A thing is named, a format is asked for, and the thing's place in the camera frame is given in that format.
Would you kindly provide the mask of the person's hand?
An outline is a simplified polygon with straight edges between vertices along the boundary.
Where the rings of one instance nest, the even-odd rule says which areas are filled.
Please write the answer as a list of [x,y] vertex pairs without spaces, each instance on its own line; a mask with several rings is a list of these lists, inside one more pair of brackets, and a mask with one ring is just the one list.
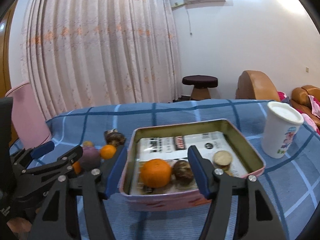
[[21,217],[10,219],[7,222],[7,225],[13,233],[17,233],[17,234],[30,232],[31,226],[32,226],[31,222]]

